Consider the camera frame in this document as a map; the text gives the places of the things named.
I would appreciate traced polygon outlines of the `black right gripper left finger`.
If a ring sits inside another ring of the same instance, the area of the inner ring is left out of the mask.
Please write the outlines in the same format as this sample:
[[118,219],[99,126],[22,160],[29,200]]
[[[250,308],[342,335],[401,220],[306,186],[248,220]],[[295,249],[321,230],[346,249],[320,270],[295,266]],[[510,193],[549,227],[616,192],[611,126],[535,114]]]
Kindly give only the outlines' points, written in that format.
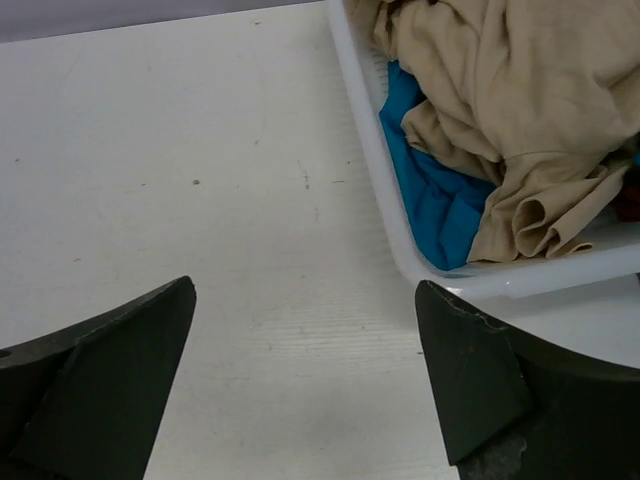
[[3,348],[2,478],[143,478],[195,306],[183,276]]

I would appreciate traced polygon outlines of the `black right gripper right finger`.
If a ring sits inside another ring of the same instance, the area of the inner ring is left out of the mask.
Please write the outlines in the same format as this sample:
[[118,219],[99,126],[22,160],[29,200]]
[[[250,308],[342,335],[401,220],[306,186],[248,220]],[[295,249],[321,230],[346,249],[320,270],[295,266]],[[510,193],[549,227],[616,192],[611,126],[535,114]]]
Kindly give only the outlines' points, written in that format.
[[543,340],[431,281],[415,307],[460,478],[638,478],[638,369]]

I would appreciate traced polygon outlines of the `beige t shirt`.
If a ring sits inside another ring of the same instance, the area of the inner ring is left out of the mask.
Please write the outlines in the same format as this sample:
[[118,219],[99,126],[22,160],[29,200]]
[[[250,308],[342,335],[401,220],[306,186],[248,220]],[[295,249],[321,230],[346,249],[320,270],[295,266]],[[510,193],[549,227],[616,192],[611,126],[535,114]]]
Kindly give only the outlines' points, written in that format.
[[635,1],[348,1],[417,81],[408,142],[491,182],[468,258],[559,258],[621,190],[639,131]]

